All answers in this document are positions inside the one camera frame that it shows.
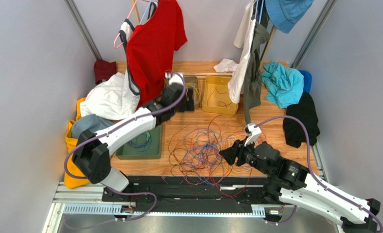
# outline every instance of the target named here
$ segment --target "green plastic tray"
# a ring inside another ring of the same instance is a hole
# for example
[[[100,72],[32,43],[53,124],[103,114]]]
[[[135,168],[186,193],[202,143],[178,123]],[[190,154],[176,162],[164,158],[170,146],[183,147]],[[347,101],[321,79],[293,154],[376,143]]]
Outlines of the green plastic tray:
[[[118,148],[115,155],[121,159],[159,159],[161,158],[161,138],[162,138],[161,126],[157,126],[150,131],[152,138],[150,148],[146,152],[137,151],[136,148],[131,147],[128,144],[124,144]],[[144,135],[138,136],[139,141],[144,141]]]

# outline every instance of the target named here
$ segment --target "wooden surface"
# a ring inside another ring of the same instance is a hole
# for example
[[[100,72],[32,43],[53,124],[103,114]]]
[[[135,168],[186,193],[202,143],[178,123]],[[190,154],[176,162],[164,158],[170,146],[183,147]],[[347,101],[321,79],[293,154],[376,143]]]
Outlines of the wooden surface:
[[[213,66],[218,62],[183,62],[174,63],[173,70],[183,73],[204,73],[208,71],[212,72]],[[125,64],[118,62],[118,70],[122,73],[125,72]],[[204,92],[204,79],[199,79],[199,87],[201,93]],[[261,92],[261,105],[250,110],[251,120],[254,123],[259,123],[271,117],[285,115],[284,109],[279,109],[276,105],[265,99],[268,94],[268,90],[265,86],[262,86]],[[259,138],[259,142],[262,142],[265,138],[266,141],[272,145],[275,149],[279,150],[281,155],[285,158],[294,160],[304,166],[307,165],[306,145],[302,143],[300,148],[294,148],[286,144],[284,131],[282,128],[283,119],[277,119],[270,121],[263,126],[262,135]],[[170,152],[178,146],[182,147],[184,137],[195,130],[197,127],[207,128],[210,130],[221,133],[224,138],[235,136],[236,139],[243,139],[243,126],[245,125],[243,101],[239,104],[239,110],[236,115],[221,115],[215,113],[203,112],[202,109],[195,110],[194,112],[176,113],[169,121],[163,123],[163,143],[162,143],[162,155],[157,160],[120,160],[116,156],[112,156],[111,164],[118,170],[124,171],[127,175],[181,175],[178,167],[173,168],[173,165],[169,163]],[[170,161],[175,164],[174,158],[171,156]],[[313,165],[313,171],[317,174],[317,168],[313,155],[311,154],[311,164]],[[230,167],[224,163],[226,171],[230,171]],[[233,169],[237,172],[245,171],[246,168],[233,166]],[[214,176],[225,175],[222,166],[211,171]],[[201,176],[208,176],[210,171],[208,169],[202,169],[198,172]],[[249,171],[243,173],[236,173],[232,171],[229,176],[249,176]],[[252,170],[251,176],[264,176],[257,170]]]

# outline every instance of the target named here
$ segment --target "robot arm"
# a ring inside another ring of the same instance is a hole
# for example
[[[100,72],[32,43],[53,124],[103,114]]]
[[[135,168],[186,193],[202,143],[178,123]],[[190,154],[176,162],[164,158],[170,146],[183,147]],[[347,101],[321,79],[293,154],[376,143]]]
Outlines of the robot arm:
[[[262,189],[264,199],[272,204],[289,203],[322,215],[347,233],[375,233],[378,224],[363,211],[367,209],[374,215],[380,210],[380,202],[375,199],[360,199],[320,180],[327,188],[315,181],[308,168],[289,159],[282,158],[280,152],[266,142],[254,146],[261,130],[251,123],[245,127],[248,137],[236,140],[231,148],[220,151],[230,164],[237,166],[249,164],[268,177]],[[360,205],[360,208],[327,191],[331,189]]]
[[[185,93],[183,77],[178,73],[173,76],[167,73],[166,78],[169,79],[169,87],[164,90],[159,101],[152,100],[146,103],[130,118],[109,128],[95,133],[89,130],[81,133],[77,146],[96,135],[107,135],[83,145],[73,154],[72,161],[91,183],[101,183],[117,191],[123,191],[129,185],[128,178],[111,167],[110,156],[137,135],[152,130],[174,115],[174,108],[164,112],[161,110],[178,102],[181,94]]]

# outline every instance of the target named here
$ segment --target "black cloth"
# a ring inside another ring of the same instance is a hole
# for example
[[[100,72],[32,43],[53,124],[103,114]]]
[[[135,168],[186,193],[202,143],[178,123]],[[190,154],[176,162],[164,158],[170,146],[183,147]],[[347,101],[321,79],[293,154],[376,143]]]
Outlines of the black cloth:
[[[306,92],[302,93],[298,104],[288,106],[286,115],[298,118],[305,125],[310,138],[310,145],[315,145],[316,137],[320,134],[320,131],[318,116],[311,95]],[[306,142],[304,131],[296,121],[284,119],[283,130],[285,131],[286,144],[299,148],[301,142]]]
[[[244,119],[249,124],[249,109],[261,104],[262,75],[260,46],[270,39],[269,32],[258,22],[255,23],[250,58],[244,75]]]

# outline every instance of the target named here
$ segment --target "blue hat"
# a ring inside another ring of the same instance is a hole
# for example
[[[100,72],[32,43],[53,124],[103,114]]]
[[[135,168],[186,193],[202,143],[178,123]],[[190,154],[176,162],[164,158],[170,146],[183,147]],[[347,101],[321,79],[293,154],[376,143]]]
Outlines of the blue hat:
[[[313,0],[265,0],[268,15],[278,30],[289,33],[304,16]]]

